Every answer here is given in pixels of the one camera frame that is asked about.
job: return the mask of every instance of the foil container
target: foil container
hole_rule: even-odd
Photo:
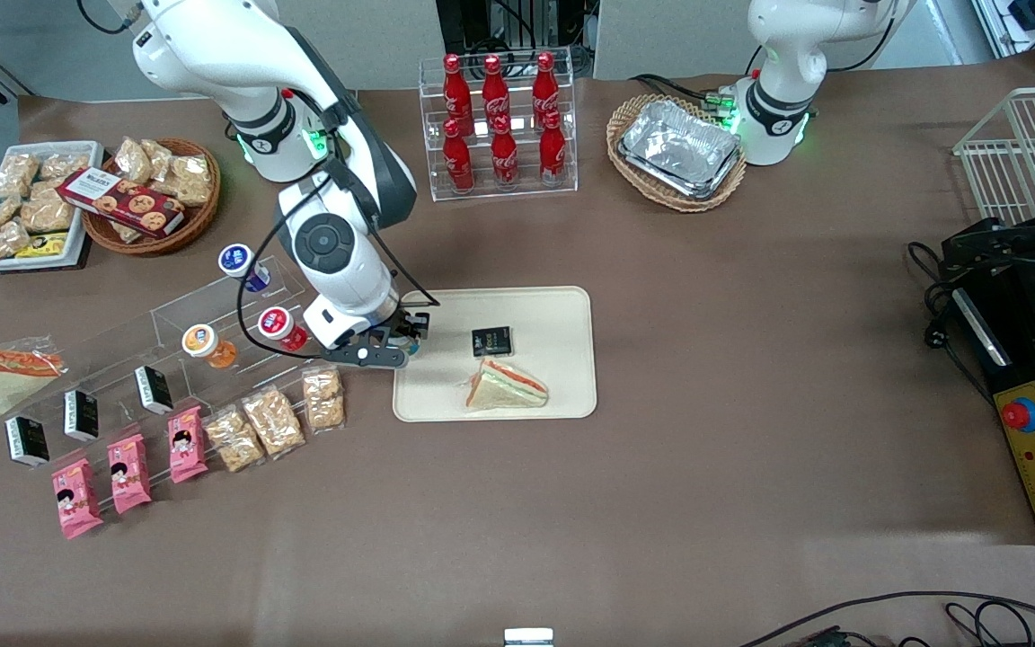
[[[667,98],[642,108],[617,151],[682,195],[707,200],[740,159],[740,140]]]

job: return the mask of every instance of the table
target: table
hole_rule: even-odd
[[[1035,531],[1002,433],[921,344],[925,278],[904,261],[905,242],[975,217],[949,148],[1023,85],[1035,54],[830,75],[792,158],[689,216],[604,156],[604,121],[642,87],[580,82],[578,194],[435,205],[420,177],[385,238],[436,290],[586,288],[596,413],[407,425],[389,373],[351,372],[349,429],[162,487],[75,541],[46,472],[9,463],[0,430],[0,644],[499,644],[537,625],[562,646],[739,644],[895,589],[1035,602]],[[415,95],[360,98],[424,168]],[[24,140],[189,137],[225,188],[179,254],[95,248],[81,271],[0,275],[0,341],[120,324],[212,282],[218,248],[269,227],[278,187],[221,138],[213,104],[26,98],[20,118]],[[933,599],[830,619],[951,637]]]

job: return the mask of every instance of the sandwich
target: sandwich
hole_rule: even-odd
[[[466,406],[469,409],[534,408],[545,406],[546,401],[550,401],[550,392],[535,378],[500,361],[483,359],[473,376]]]
[[[62,373],[65,366],[58,355],[0,350],[0,415],[22,405]]]

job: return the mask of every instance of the acrylic bottle rack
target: acrylic bottle rack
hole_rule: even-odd
[[[555,78],[558,79],[558,111],[562,114],[562,135],[566,137],[566,176],[559,187],[541,183],[541,133],[534,129],[534,79],[537,78],[537,54],[554,53]],[[481,105],[481,85],[485,78],[485,54],[467,54],[461,58],[461,72],[469,84],[473,106],[473,136],[467,137],[469,159],[473,168],[473,192],[457,195],[446,171],[442,145],[445,135],[442,124],[449,118],[446,111],[445,70],[442,58],[423,58],[419,62],[419,97],[422,102],[422,136],[425,140],[425,163],[434,201],[465,200],[493,196],[575,192],[578,189],[578,115],[574,98],[574,65],[568,48],[500,52],[501,73],[509,87],[509,124],[518,143],[518,185],[501,192],[494,183],[494,161],[490,153],[492,137],[485,124]]]
[[[242,319],[249,326],[250,335],[262,340],[256,326],[260,313],[268,307],[283,306],[301,321],[303,302],[308,302],[314,295],[305,288],[298,271],[287,269],[274,257],[262,259],[260,265],[269,270],[270,283],[262,292],[243,294]],[[49,475],[75,460],[88,459],[94,472],[94,491],[105,511],[112,507],[106,446],[138,427],[146,439],[151,487],[167,478],[166,423],[170,414],[151,413],[141,406],[139,386],[132,377],[140,365],[149,365],[165,374],[174,411],[202,405],[202,415],[231,405],[264,385],[274,384],[295,406],[304,430],[300,370],[309,360],[276,355],[252,344],[238,326],[234,311],[237,294],[237,280],[226,275],[59,352],[68,372],[7,417],[24,415],[41,422],[45,428],[51,460],[46,466],[34,468],[34,472]],[[186,355],[181,349],[181,335],[194,324],[210,324],[219,339],[233,344],[238,353],[234,364],[217,370],[204,359]],[[312,340],[299,352],[313,353],[319,350],[316,344]],[[70,389],[92,394],[98,401],[98,439],[90,443],[62,434],[63,393]],[[207,459],[215,453],[213,447],[207,446]]]

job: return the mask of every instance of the round wicker basket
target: round wicker basket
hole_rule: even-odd
[[[186,208],[186,218],[177,232],[160,239],[143,236],[130,244],[122,242],[119,233],[115,232],[114,227],[111,227],[110,220],[84,210],[83,225],[86,226],[86,233],[90,234],[90,237],[98,245],[102,245],[113,253],[131,256],[159,256],[175,253],[175,251],[188,245],[189,242],[196,241],[202,232],[205,232],[206,228],[210,226],[210,222],[214,219],[214,213],[217,213],[218,194],[221,192],[221,173],[218,172],[218,163],[214,156],[206,148],[189,142],[189,140],[161,139],[157,140],[157,143],[169,148],[169,151],[176,155],[206,156],[210,180],[213,183],[210,187],[210,200],[197,208]],[[118,175],[118,165],[114,163],[114,158],[110,158],[102,166],[102,171]]]
[[[672,101],[681,106],[683,110],[689,112],[690,115],[698,116],[701,119],[710,119],[710,114],[686,101],[684,98],[666,97],[664,94],[642,94],[641,97],[630,98],[613,112],[610,123],[604,127],[604,147],[607,147],[610,160],[612,160],[617,172],[625,180],[629,181],[629,184],[632,184],[638,192],[641,192],[649,200],[657,202],[658,205],[664,205],[668,208],[679,210],[679,212],[683,213],[698,213],[703,212],[703,210],[715,208],[715,206],[721,204],[721,202],[726,201],[726,198],[735,192],[737,185],[740,184],[740,180],[745,176],[744,154],[742,154],[742,158],[737,160],[730,175],[727,175],[726,179],[721,181],[721,185],[719,185],[710,200],[694,201],[687,196],[682,196],[676,188],[670,187],[669,184],[664,184],[663,181],[656,179],[656,177],[650,176],[635,166],[630,165],[617,152],[617,141],[621,139],[622,135],[625,135],[625,130],[629,130],[633,119],[637,119],[638,114],[641,114],[642,108],[646,104],[660,101],[662,98],[672,99]]]

